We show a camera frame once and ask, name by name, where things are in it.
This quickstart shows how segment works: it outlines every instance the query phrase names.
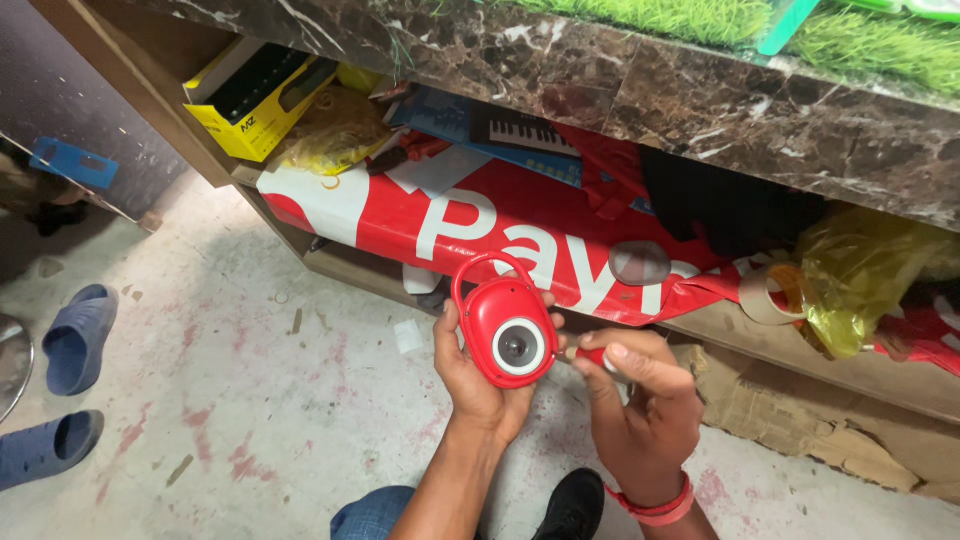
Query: piano keyboard image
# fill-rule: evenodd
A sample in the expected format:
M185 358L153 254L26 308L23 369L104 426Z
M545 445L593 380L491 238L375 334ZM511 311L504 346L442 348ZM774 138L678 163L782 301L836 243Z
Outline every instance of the piano keyboard image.
M566 142L553 127L531 128L512 124L510 122L490 121L490 141L515 144L526 148L534 148L546 152L566 154L579 158L580 152Z
M578 159L580 152L543 118L488 103L470 106L470 142Z

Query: yellow plastic bag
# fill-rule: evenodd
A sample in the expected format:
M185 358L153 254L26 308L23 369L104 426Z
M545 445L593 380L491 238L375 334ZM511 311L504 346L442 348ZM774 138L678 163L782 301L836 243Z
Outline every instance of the yellow plastic bag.
M283 166L333 176L376 152L393 134L383 112L369 99L342 86L328 86L290 130Z
M373 89L380 84L381 79L383 79L383 75L345 61L337 65L337 80L340 81L340 84L347 88L353 88L365 96L369 96L373 92Z
M797 248L810 326L837 358L857 354L924 269L943 266L938 258L957 246L957 234L875 210L829 216Z

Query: red camera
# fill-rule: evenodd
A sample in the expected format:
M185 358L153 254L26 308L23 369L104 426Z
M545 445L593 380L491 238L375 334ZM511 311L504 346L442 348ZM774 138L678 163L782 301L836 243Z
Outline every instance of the red camera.
M519 278L501 276L470 291L463 300L467 270L487 260L502 260ZM542 377L557 356L557 332L540 292L515 258L500 252L478 255L457 269L450 286L460 309L460 329L484 376L501 388L520 388Z

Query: hand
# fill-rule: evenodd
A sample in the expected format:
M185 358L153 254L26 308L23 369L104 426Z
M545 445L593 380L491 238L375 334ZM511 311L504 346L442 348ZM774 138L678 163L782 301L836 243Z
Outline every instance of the hand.
M508 272L505 275L515 277L516 273ZM541 292L540 295L547 307L557 303L553 293ZM564 317L560 313L552 313L550 319L556 329L564 325ZM456 333L459 321L457 305L453 300L447 300L444 303L444 313L433 325L436 347L434 367L453 399L450 424L464 424L491 433L503 448L506 448L520 433L530 412L530 403L534 399L537 386L531 384L505 390L490 383L473 363L469 350L466 347L460 349ZM560 350L565 347L566 338L560 336Z
M677 365L666 340L652 331L586 333L580 347L606 348L608 360L636 393L624 406L613 378L586 359L573 366L590 390L593 441L604 467L632 503L656 507L680 496L680 468L700 442L704 406L693 376Z

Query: white lens ring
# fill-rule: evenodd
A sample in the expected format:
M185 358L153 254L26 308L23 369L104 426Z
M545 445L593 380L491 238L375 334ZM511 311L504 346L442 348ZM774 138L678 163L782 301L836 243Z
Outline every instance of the white lens ring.
M504 331L514 327L524 328L534 335L534 339L537 341L537 352L539 359L532 360L527 365L521 367L512 366L503 359L503 357L500 355L500 348L497 347L497 343L500 342L500 337L503 336ZM543 364L543 360L546 358L547 354L546 343L543 340L543 332L540 331L540 328L535 325L533 321L530 319L524 319L523 317L515 317L500 325L500 328L498 328L496 333L493 335L493 343L491 343L491 348L493 350L493 360L496 361L496 367L510 375L518 377L530 375L531 373L537 371L537 369Z

